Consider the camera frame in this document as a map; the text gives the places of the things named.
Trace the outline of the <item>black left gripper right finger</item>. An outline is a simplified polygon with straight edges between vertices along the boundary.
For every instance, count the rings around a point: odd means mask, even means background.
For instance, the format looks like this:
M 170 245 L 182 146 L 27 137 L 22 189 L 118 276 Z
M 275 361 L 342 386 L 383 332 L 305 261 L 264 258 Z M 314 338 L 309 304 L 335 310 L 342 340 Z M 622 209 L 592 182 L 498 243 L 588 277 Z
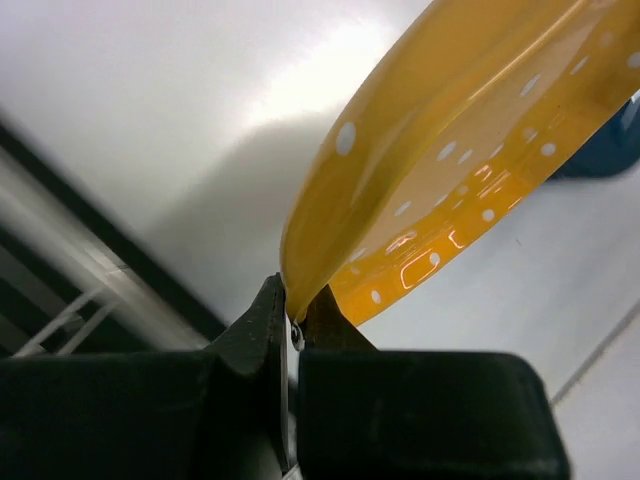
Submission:
M 322 289 L 300 327 L 297 458 L 306 479 L 566 479 L 534 368 L 503 352 L 375 348 Z

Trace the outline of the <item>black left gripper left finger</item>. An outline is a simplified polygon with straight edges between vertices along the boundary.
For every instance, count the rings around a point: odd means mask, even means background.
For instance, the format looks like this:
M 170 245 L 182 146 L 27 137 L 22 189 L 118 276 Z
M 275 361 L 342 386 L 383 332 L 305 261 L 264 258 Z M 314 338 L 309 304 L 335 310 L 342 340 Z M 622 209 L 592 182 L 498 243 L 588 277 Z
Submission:
M 5 479 L 279 479 L 289 469 L 284 289 L 201 350 L 1 364 Z

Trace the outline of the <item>yellow polka dot plate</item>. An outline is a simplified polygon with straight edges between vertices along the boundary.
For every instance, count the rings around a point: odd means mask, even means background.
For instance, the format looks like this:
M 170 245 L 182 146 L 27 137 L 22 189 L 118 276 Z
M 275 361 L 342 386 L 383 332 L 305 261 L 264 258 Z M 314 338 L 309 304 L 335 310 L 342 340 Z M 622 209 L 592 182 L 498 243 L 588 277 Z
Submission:
M 284 229 L 289 318 L 359 325 L 544 183 L 639 87 L 635 1 L 434 1 L 331 127 Z

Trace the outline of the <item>dark blue shell dish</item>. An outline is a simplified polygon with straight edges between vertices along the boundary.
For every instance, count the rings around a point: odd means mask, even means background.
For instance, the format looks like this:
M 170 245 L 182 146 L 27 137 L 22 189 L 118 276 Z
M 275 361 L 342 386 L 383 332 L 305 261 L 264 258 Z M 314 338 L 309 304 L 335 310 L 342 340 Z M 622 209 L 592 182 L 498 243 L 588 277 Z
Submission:
M 639 161 L 639 91 L 636 91 L 549 181 L 608 179 Z

